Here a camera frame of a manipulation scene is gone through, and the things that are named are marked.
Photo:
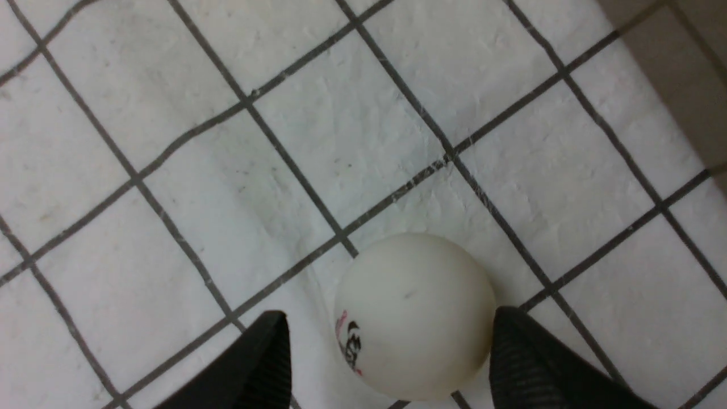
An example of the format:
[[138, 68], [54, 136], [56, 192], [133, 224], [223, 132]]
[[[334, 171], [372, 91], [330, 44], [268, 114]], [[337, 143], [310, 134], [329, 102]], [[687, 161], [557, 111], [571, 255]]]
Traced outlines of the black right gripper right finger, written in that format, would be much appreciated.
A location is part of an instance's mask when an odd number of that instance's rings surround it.
[[652, 408], [569, 349], [525, 311], [494, 314], [489, 385], [496, 408]]

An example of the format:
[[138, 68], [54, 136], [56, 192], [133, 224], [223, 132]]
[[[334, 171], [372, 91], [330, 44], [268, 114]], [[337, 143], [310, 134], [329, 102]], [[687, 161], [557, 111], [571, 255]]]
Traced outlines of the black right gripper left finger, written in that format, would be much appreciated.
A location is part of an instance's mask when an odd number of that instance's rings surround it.
[[289, 325], [263, 312], [205, 370], [158, 408], [288, 408], [293, 398]]

